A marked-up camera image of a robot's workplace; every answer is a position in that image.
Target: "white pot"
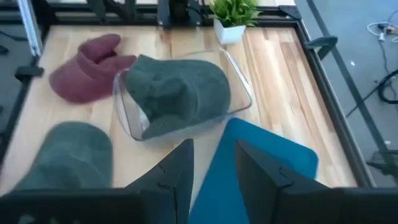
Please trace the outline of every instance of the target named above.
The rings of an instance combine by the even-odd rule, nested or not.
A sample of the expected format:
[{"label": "white pot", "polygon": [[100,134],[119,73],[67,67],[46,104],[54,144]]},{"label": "white pot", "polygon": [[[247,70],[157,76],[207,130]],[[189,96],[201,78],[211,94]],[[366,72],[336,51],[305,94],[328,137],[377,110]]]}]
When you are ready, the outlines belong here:
[{"label": "white pot", "polygon": [[214,30],[220,44],[238,42],[242,38],[245,29],[245,25],[225,28],[218,19],[214,19]]}]

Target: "potted plant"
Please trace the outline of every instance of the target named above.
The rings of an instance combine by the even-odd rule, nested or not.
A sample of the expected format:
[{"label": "potted plant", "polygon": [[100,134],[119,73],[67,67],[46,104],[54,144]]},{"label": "potted plant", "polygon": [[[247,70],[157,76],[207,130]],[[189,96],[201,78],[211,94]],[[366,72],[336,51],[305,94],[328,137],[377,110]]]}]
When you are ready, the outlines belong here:
[{"label": "potted plant", "polygon": [[254,26],[259,15],[256,0],[214,0],[214,29],[221,44],[231,44],[241,39],[246,26]]}]

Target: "green plant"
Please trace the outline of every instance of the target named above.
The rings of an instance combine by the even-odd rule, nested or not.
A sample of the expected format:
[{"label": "green plant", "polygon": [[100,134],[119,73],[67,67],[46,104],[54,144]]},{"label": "green plant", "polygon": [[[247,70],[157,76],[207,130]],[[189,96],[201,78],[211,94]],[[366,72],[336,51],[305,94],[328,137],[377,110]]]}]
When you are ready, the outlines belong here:
[{"label": "green plant", "polygon": [[224,27],[255,26],[253,19],[260,13],[256,10],[256,0],[215,0],[210,9]]}]

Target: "white cord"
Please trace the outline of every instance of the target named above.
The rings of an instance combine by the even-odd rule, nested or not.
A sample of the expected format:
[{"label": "white cord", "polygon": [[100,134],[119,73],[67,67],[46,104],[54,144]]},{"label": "white cord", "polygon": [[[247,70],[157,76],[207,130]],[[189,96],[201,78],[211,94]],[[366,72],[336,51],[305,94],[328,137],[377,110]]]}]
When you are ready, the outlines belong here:
[{"label": "white cord", "polygon": [[[385,32],[380,31],[380,33],[376,33],[376,32],[374,32],[374,31],[372,30],[372,28],[373,28],[374,26],[378,26],[379,24],[381,24],[381,25],[390,25],[390,26],[394,26],[394,24],[388,23],[387,21],[382,21],[382,22],[373,22],[373,23],[368,24],[368,25],[366,26],[366,28],[367,28],[367,30],[368,30],[369,33],[371,33],[372,35],[375,35],[376,37],[379,37],[379,40],[380,40],[380,41],[385,41],[385,39],[386,39],[386,33],[385,33]],[[393,38],[393,39],[391,40],[391,42],[392,42],[392,43],[398,43],[398,36],[395,37],[395,38]]]}]

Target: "wooden table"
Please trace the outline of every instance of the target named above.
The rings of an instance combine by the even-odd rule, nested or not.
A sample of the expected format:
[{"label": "wooden table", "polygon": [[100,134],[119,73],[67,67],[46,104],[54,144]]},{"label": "wooden table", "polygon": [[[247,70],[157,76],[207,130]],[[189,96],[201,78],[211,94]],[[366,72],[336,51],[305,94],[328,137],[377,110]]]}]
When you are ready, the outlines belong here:
[{"label": "wooden table", "polygon": [[[268,5],[274,4],[273,1],[267,2]],[[118,47],[121,54],[163,58],[219,47],[211,27],[168,31],[158,27],[133,26],[52,27],[39,62],[39,66],[45,69],[44,76],[32,81],[4,160],[0,176],[1,194],[10,191],[27,173],[44,136],[51,127],[62,121],[89,122],[108,133],[114,147],[114,187],[124,187],[133,182],[180,143],[169,141],[160,147],[134,141],[121,127],[111,97],[85,105],[73,105],[51,90],[49,75],[75,55],[83,41],[106,33],[123,37]],[[237,61],[254,91],[252,106],[239,113],[238,117],[313,149],[320,161],[317,181],[330,187],[355,186],[295,31],[249,28],[242,41],[228,45],[226,50]],[[195,140],[192,199],[197,196],[224,126],[225,122],[192,136]]]}]

